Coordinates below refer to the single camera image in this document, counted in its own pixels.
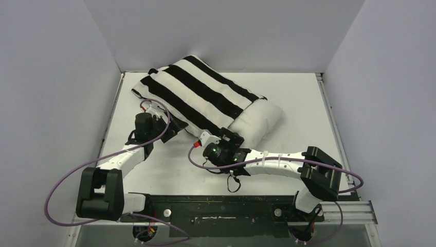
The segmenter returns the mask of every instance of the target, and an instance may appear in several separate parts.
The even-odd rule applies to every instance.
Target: cable
[[[303,232],[307,231],[310,229],[311,225],[313,225],[313,223],[315,222],[315,218],[318,216],[318,214],[321,212],[321,208],[318,209],[318,211],[316,212],[316,214],[314,214],[311,218],[311,220],[309,221],[309,224],[307,225],[307,227],[304,229]]]
[[[205,158],[206,159],[206,161],[204,161],[204,163],[203,163],[203,167],[204,167],[204,165],[207,163],[207,158]],[[222,171],[211,171],[211,170],[206,170],[206,171],[208,171],[208,172],[210,172],[211,174],[222,174],[223,172]]]
[[[159,220],[159,219],[157,219],[157,218],[154,218],[154,217],[151,217],[151,216],[148,216],[148,215],[140,215],[140,214],[130,214],[130,215],[132,215],[132,216],[136,216],[136,217],[142,217],[142,218],[146,218],[146,219],[150,219],[150,220],[154,220],[154,221],[156,221],[156,222],[159,222],[159,223],[162,223],[162,224],[164,224],[164,225],[167,225],[167,226],[169,226],[169,227],[171,227],[171,228],[173,228],[173,229],[175,229],[175,230],[177,230],[177,231],[183,233],[183,234],[186,236],[186,238],[184,238],[184,239],[174,240],[174,241],[166,242],[166,243],[147,243],[147,242],[142,242],[142,241],[139,241],[139,240],[138,240],[139,237],[140,237],[142,234],[144,234],[144,233],[147,232],[147,230],[144,230],[144,231],[142,231],[142,232],[136,234],[136,237],[135,237],[135,243],[136,243],[137,241],[139,241],[139,242],[141,242],[142,244],[149,245],[149,246],[164,246],[164,245],[170,245],[170,244],[175,244],[175,243],[185,242],[185,241],[187,241],[187,240],[190,239],[189,235],[188,235],[185,231],[183,231],[183,230],[180,229],[179,227],[177,227],[177,226],[175,226],[175,225],[173,225],[173,224],[170,224],[170,223],[168,223],[168,222],[165,222],[165,221],[163,221],[163,220]]]
[[[236,167],[236,166],[243,166],[243,165],[246,165],[248,163],[254,163],[254,162],[262,161],[262,158],[258,158],[258,159],[255,159],[255,160],[238,162],[238,163],[235,163],[235,164],[232,164],[232,165],[227,165],[227,166],[219,166],[219,167],[201,166],[201,165],[197,164],[196,162],[194,162],[192,160],[192,158],[191,158],[191,153],[192,153],[192,150],[194,150],[194,149],[195,149],[194,146],[192,146],[191,149],[189,149],[189,152],[188,152],[188,160],[189,160],[189,162],[191,162],[192,165],[194,165],[194,166],[196,166],[198,168],[206,169],[206,170],[228,169],[228,168],[232,168],[232,167]],[[364,180],[362,179],[361,176],[355,174],[354,172],[347,171],[347,170],[344,170],[344,169],[339,168],[339,167],[327,165],[327,164],[324,164],[324,163],[321,163],[321,162],[317,162],[317,161],[304,160],[304,159],[301,159],[301,158],[265,157],[266,161],[269,161],[269,160],[278,160],[278,159],[284,160],[284,161],[296,161],[296,162],[309,163],[309,164],[316,165],[316,166],[322,166],[322,167],[325,167],[325,168],[328,168],[328,169],[332,169],[332,170],[335,170],[335,171],[340,171],[340,172],[343,172],[345,174],[351,175],[351,176],[357,178],[360,181],[360,184],[358,184],[357,186],[354,186],[354,187],[346,189],[346,190],[341,190],[341,191],[339,191],[339,193],[346,193],[346,192],[355,191],[355,190],[357,190],[358,188],[360,188],[360,187],[362,187],[364,185]]]
[[[239,184],[239,186],[238,186],[238,188],[237,188],[236,190],[231,191],[231,190],[230,190],[230,187],[229,187],[229,178],[231,178],[231,177],[232,177],[232,175],[229,175],[229,176],[227,177],[227,190],[228,190],[230,193],[238,192],[238,190],[241,188],[241,180],[237,179],[236,177],[232,177],[232,178],[234,179],[234,181],[237,182],[237,183]]]
[[[126,153],[126,152],[129,152],[129,151],[132,151],[132,150],[135,150],[135,149],[138,149],[138,148],[144,147],[144,146],[146,146],[146,145],[148,145],[148,144],[151,144],[151,143],[153,143],[153,142],[159,140],[159,139],[160,139],[160,138],[165,134],[165,132],[168,130],[168,127],[170,126],[170,116],[171,116],[171,115],[170,115],[170,112],[168,111],[168,109],[167,109],[167,107],[166,107],[165,105],[163,105],[160,101],[155,100],[155,99],[146,99],[146,100],[143,100],[143,101],[141,102],[141,104],[139,104],[139,106],[142,108],[142,104],[143,104],[144,102],[146,102],[146,101],[154,101],[154,102],[160,104],[160,105],[161,105],[163,108],[165,108],[165,110],[167,111],[168,122],[167,122],[167,125],[165,126],[165,129],[162,131],[162,133],[161,133],[160,135],[158,135],[156,138],[154,138],[153,140],[150,140],[150,141],[148,141],[148,142],[146,142],[146,143],[143,143],[143,144],[140,144],[140,145],[138,145],[138,146],[131,147],[131,148],[128,148],[128,149],[124,149],[124,150],[121,150],[121,151],[118,151],[118,152],[115,152],[115,153],[111,153],[111,154],[108,154],[108,155],[106,155],[106,156],[103,156],[103,157],[97,158],[97,159],[92,160],[92,161],[88,161],[88,162],[83,163],[82,165],[80,165],[80,166],[74,168],[73,170],[69,171],[69,172],[68,172],[66,175],[64,175],[64,176],[63,176],[63,177],[62,177],[62,178],[61,178],[57,183],[55,183],[55,185],[53,186],[53,188],[52,188],[52,189],[50,190],[50,192],[48,193],[47,198],[45,199],[45,203],[44,203],[44,214],[45,214],[45,217],[47,218],[48,221],[50,221],[51,223],[53,223],[53,224],[55,224],[55,225],[58,225],[58,226],[77,226],[77,225],[84,225],[84,224],[88,224],[88,223],[96,222],[96,221],[97,221],[97,220],[87,220],[87,221],[82,221],[82,222],[77,222],[77,223],[62,223],[62,222],[56,221],[56,220],[53,219],[53,218],[50,216],[50,214],[48,213],[48,202],[50,201],[51,196],[53,196],[53,193],[54,193],[55,190],[59,187],[59,185],[60,185],[60,184],[61,184],[61,183],[62,183],[62,182],[67,178],[67,177],[69,177],[71,174],[73,174],[73,173],[76,172],[77,170],[79,170],[79,169],[81,169],[81,168],[83,168],[83,167],[85,167],[85,166],[91,165],[91,164],[93,164],[93,163],[96,163],[96,162],[98,162],[98,161],[104,160],[104,159],[106,159],[106,158],[110,158],[110,157],[113,157],[113,156],[117,156],[117,155],[119,155],[119,154]]]
[[[338,229],[336,229],[335,233],[331,234],[330,236],[328,236],[328,237],[326,237],[326,238],[320,239],[320,240],[309,241],[309,242],[303,242],[303,241],[297,240],[297,242],[299,242],[299,243],[303,243],[303,244],[304,244],[304,243],[305,243],[305,244],[317,244],[317,243],[323,243],[323,242],[329,241],[330,239],[332,239],[332,238],[334,238],[336,235],[338,235],[338,233],[340,232],[340,230],[342,229],[342,226],[343,226],[343,212],[342,212],[342,208],[340,207],[340,205],[339,205],[337,202],[334,202],[334,203],[336,204],[336,206],[338,206],[338,208],[339,208],[339,212],[340,212],[340,214],[341,214],[341,221],[340,221],[339,227],[338,227]]]

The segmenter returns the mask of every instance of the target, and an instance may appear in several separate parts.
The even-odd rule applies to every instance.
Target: zip tie
[[[278,163],[279,163],[279,168],[280,168],[280,158],[283,156],[283,153],[279,154],[279,158],[277,159]]]
[[[268,151],[263,151],[263,157],[262,157],[262,167],[264,167],[265,166],[265,157],[267,157],[268,156]]]

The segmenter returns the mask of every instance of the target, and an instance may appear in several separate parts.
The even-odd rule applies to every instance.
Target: black and white striped cloth
[[[159,70],[151,69],[132,92],[164,103],[171,114],[189,124],[187,131],[195,136],[201,130],[219,135],[221,127],[228,128],[248,106],[262,98],[220,75],[196,56]]]

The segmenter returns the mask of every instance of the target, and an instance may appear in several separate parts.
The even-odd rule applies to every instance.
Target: black stripe
[[[234,105],[222,94],[210,89],[208,86],[206,86],[204,83],[193,77],[190,73],[186,72],[182,68],[176,65],[171,65],[164,71],[179,80],[181,83],[183,83],[183,85],[196,93],[202,99],[210,102],[220,112],[226,114],[227,116],[236,119],[243,112],[243,110],[239,106]]]
[[[216,81],[218,81],[222,84],[228,85],[233,91],[237,92],[241,96],[244,96],[245,98],[247,98],[251,102],[255,102],[256,100],[259,99],[256,94],[252,94],[247,89],[236,85],[232,80],[229,80],[229,79],[223,77],[222,75],[218,74],[218,72],[209,68],[208,66],[206,66],[202,61],[198,60],[197,58],[195,58],[193,56],[188,56],[188,57],[185,57],[184,59],[191,62],[193,65],[195,65],[196,67],[201,69],[203,72],[208,74],[210,77],[212,77]]]
[[[186,104],[182,99],[177,97],[171,90],[159,84],[151,76],[146,76],[141,83],[149,87],[149,92],[165,100],[172,107],[177,109],[185,118],[202,130],[209,130],[213,135],[220,135],[220,129],[209,121],[206,117]]]
[[[132,93],[134,93],[138,98],[145,99],[138,91],[132,89]]]

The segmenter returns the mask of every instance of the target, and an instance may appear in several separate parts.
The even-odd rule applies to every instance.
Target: black bracket
[[[220,129],[220,137],[222,138],[220,141],[220,145],[225,146],[228,149],[237,149],[244,142],[243,137],[241,137],[236,132],[231,132],[224,127]]]
[[[105,186],[105,193],[94,189]],[[121,170],[101,170],[87,167],[82,172],[76,214],[81,218],[118,220],[124,209],[124,191]]]
[[[308,147],[302,155],[306,160],[342,168],[339,162],[317,147]],[[313,196],[323,201],[337,201],[341,172],[308,163],[304,163],[298,171],[301,172],[300,178]]]

